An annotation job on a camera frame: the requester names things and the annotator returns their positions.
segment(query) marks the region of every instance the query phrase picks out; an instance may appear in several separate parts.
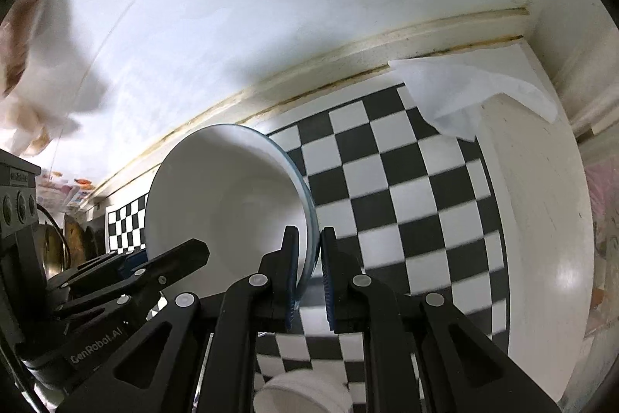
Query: crumpled white paper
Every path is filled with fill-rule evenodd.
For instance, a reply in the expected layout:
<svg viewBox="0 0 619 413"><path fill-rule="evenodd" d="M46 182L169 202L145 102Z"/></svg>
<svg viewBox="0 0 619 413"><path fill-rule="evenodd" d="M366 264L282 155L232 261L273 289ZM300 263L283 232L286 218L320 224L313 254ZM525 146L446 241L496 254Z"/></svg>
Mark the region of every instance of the crumpled white paper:
<svg viewBox="0 0 619 413"><path fill-rule="evenodd" d="M556 119L544 89L519 44L440 57L390 60L423 119L441 134L475 140L479 104L505 93L546 121Z"/></svg>

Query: wall baseboard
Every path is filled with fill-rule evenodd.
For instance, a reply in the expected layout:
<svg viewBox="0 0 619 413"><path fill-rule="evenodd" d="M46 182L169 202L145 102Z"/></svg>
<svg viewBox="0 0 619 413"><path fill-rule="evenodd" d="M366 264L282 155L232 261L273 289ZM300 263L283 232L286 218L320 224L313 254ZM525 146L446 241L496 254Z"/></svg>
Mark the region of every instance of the wall baseboard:
<svg viewBox="0 0 619 413"><path fill-rule="evenodd" d="M273 75L208 108L178 126L100 184L83 202L85 210L156 168L183 138L215 123L255 122L337 87L388 69L387 61L508 41L528 28L525 8L472 13L411 25L348 44Z"/></svg>

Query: checkerboard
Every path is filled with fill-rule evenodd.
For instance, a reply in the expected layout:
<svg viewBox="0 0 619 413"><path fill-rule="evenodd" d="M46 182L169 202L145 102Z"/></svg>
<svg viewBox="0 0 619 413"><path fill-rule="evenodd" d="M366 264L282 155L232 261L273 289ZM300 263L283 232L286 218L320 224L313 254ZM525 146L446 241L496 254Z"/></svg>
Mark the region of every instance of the checkerboard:
<svg viewBox="0 0 619 413"><path fill-rule="evenodd" d="M439 135L403 85L304 117L269 136L308 185L320 228L333 226L340 249L367 274L404 294L440 292L507 352L503 230L477 142ZM110 249L113 243L128 249L129 236L131 246L139 237L143 247L145 203L144 196L108 214ZM128 220L131 226L123 225ZM365 411L362 338L329 331L321 277L319 261L290 333L258 337L255 389L278 374L311 368L346 384L355 413ZM418 375L415 361L414 368Z"/></svg>
<svg viewBox="0 0 619 413"><path fill-rule="evenodd" d="M109 252L122 254L146 248L144 215L147 198L145 194L118 209L107 209Z"/></svg>

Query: silver screw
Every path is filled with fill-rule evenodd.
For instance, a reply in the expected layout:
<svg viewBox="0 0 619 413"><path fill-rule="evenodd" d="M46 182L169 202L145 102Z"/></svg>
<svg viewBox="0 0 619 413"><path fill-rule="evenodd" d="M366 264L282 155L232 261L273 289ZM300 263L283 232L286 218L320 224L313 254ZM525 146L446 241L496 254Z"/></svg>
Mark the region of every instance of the silver screw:
<svg viewBox="0 0 619 413"><path fill-rule="evenodd" d="M431 292L426 295L426 303L428 303L431 307L441 307L445 302L445 298L438 292Z"/></svg>
<svg viewBox="0 0 619 413"><path fill-rule="evenodd" d="M372 279L370 279L367 275L355 275L352 277L352 283L354 283L357 287L367 287L372 283Z"/></svg>
<svg viewBox="0 0 619 413"><path fill-rule="evenodd" d="M184 292L183 294L179 294L174 300L174 302L178 307L186 308L190 307L193 304L194 300L195 298L193 294Z"/></svg>
<svg viewBox="0 0 619 413"><path fill-rule="evenodd" d="M254 287L260 287L268 282L268 277L266 275L262 275L261 273L254 273L250 277L250 284Z"/></svg>

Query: black and white checkered mat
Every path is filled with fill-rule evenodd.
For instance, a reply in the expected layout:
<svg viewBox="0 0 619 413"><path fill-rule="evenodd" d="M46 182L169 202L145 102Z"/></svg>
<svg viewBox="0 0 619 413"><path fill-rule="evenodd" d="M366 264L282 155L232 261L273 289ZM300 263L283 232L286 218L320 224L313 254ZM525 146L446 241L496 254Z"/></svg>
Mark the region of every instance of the black and white checkered mat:
<svg viewBox="0 0 619 413"><path fill-rule="evenodd" d="M320 228L333 226L340 248L367 274L401 293L442 293L507 352L503 231L477 142L439 135L403 86L305 117L270 137L308 183ZM137 224L143 228L137 202L109 222L118 249L130 247L125 234L135 247L134 213L142 212ZM131 230L123 221L131 221ZM347 384L355 412L364 411L361 335L329 331L320 262L317 270L292 332L258 338L255 388L275 375L311 368Z"/></svg>

